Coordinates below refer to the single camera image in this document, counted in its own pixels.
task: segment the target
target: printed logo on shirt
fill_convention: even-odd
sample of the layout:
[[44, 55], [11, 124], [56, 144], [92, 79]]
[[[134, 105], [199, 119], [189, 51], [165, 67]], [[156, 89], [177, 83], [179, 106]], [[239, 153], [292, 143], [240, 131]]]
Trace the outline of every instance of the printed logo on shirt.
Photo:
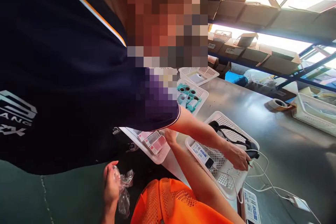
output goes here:
[[24, 127], [31, 126], [36, 114], [36, 108], [28, 102], [7, 90], [0, 91], [0, 119], [8, 120], [7, 124], [0, 124], [0, 133], [3, 135], [23, 136], [26, 128], [14, 127], [11, 124], [14, 122]]

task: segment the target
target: metal table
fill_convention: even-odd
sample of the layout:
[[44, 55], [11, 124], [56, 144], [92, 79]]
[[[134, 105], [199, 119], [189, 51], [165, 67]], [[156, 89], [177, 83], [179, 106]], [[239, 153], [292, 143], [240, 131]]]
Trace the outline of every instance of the metal table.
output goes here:
[[[306, 200], [322, 224], [336, 223], [336, 138], [292, 118], [291, 112], [269, 111], [264, 104], [271, 98], [225, 80], [215, 78], [201, 87], [210, 95], [196, 118], [205, 121], [213, 112], [222, 112], [258, 141], [260, 151], [269, 159], [266, 173], [274, 186]], [[185, 139], [186, 135], [179, 134], [177, 142], [187, 149]], [[261, 167], [266, 165], [262, 156], [257, 162]], [[186, 183], [172, 151], [162, 165]], [[265, 183], [268, 187], [266, 181], [259, 177], [246, 179], [258, 189], [265, 188]], [[245, 188], [257, 196], [261, 223], [317, 223], [311, 213], [294, 207], [271, 190], [261, 193]]]

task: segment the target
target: orange stripe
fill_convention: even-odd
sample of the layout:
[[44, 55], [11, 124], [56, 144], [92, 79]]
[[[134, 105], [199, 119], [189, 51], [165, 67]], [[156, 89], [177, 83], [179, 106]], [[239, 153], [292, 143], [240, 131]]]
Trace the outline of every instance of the orange stripe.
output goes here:
[[91, 4], [89, 4], [86, 0], [83, 0], [116, 34], [118, 34], [118, 36], [121, 38], [121, 40], [124, 42], [124, 45], [127, 47], [124, 39], [122, 38], [122, 36], [120, 36], [120, 34], [91, 6]]

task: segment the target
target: metal shelf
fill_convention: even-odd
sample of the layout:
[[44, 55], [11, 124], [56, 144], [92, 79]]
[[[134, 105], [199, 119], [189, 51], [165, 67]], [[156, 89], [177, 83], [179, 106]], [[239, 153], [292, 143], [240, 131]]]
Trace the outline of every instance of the metal shelf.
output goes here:
[[227, 27], [231, 27], [235, 29], [247, 30], [247, 31], [256, 32], [256, 33], [272, 35], [276, 37], [283, 37], [286, 39], [303, 41], [303, 42], [307, 42], [311, 44], [322, 44], [325, 46], [330, 46], [330, 45], [335, 46], [335, 43], [333, 43], [332, 40], [327, 39], [327, 38], [316, 38], [314, 36], [309, 36], [305, 34], [297, 34], [297, 33], [285, 31], [285, 30], [278, 30], [278, 29], [271, 29], [271, 28], [255, 28], [253, 26], [247, 26], [247, 25], [242, 25], [238, 23], [230, 23], [230, 22], [225, 22], [221, 20], [212, 20], [212, 19], [208, 19], [208, 23], [211, 23], [214, 25], [227, 26]]
[[[238, 65], [242, 65], [242, 66], [244, 66], [244, 67], [253, 68], [253, 69], [256, 69], [256, 70], [265, 72], [265, 73], [269, 73], [269, 74], [271, 74], [271, 75], [278, 76], [278, 74], [275, 73], [275, 72], [272, 72], [272, 70], [265, 69], [265, 68], [260, 68], [260, 67], [256, 67], [255, 65], [248, 64], [248, 63], [246, 63], [246, 62], [241, 62], [241, 61], [239, 61], [239, 59], [236, 60], [236, 59], [227, 58], [227, 57], [224, 57], [224, 56], [222, 56], [222, 55], [218, 55], [218, 54], [216, 54], [216, 53], [209, 52], [209, 51], [208, 51], [208, 55], [217, 57], [217, 58], [219, 58], [220, 60], [230, 61], [231, 63], [235, 63], [235, 64], [238, 64]], [[290, 75], [281, 75], [281, 76], [279, 76], [279, 77], [281, 77], [281, 78], [285, 78], [285, 79], [289, 79], [289, 78], [291, 78]]]
[[[269, 73], [271, 75], [278, 76], [277, 73], [272, 72], [269, 69], [265, 69], [265, 68], [261, 68], [261, 67], [256, 67], [255, 65], [252, 65], [252, 64], [247, 64], [245, 62], [239, 61], [239, 59], [227, 58], [227, 57], [224, 57], [224, 56], [221, 56], [221, 55], [218, 55], [216, 53], [209, 52], [209, 51], [208, 51], [208, 55], [217, 57], [220, 60], [230, 61], [231, 63], [235, 63], [235, 64], [238, 64], [238, 65], [242, 65], [242, 66], [245, 66], [245, 67], [249, 67], [249, 68], [252, 68], [252, 69], [259, 70], [261, 72], [265, 72], [265, 73]], [[332, 60], [334, 58], [336, 58], [336, 53], [333, 56], [330, 56], [328, 60], [330, 61], [330, 60]], [[287, 79], [287, 81], [285, 81], [284, 83], [280, 84], [278, 86], [278, 88], [280, 89], [280, 88], [288, 85], [289, 83], [291, 83], [293, 81], [299, 81], [299, 82], [303, 82], [303, 83], [306, 83], [306, 84], [311, 85], [311, 86], [315, 86], [315, 87], [318, 87], [318, 88], [322, 88], [322, 89], [326, 89], [326, 90], [329, 90], [329, 91], [336, 92], [336, 87], [333, 88], [333, 87], [330, 87], [330, 86], [321, 85], [321, 84], [316, 83], [314, 81], [302, 78], [302, 76], [304, 76], [305, 74], [307, 74], [307, 73], [311, 72], [312, 70], [318, 68], [319, 66], [325, 64], [325, 61], [326, 61], [326, 59], [322, 60], [322, 61], [320, 61], [318, 63], [315, 63], [314, 65], [310, 66], [309, 68], [306, 68], [305, 72], [300, 72], [300, 73], [298, 73], [296, 75], [281, 75], [281, 76], [279, 76], [281, 78]]]

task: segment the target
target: charger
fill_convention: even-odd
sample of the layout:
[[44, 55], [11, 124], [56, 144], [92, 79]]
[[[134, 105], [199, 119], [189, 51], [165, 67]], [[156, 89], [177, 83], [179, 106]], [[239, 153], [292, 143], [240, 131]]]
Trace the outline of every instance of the charger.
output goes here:
[[288, 195], [287, 198], [293, 204], [293, 206], [305, 210], [307, 212], [310, 212], [308, 204], [305, 200], [295, 197], [294, 195]]

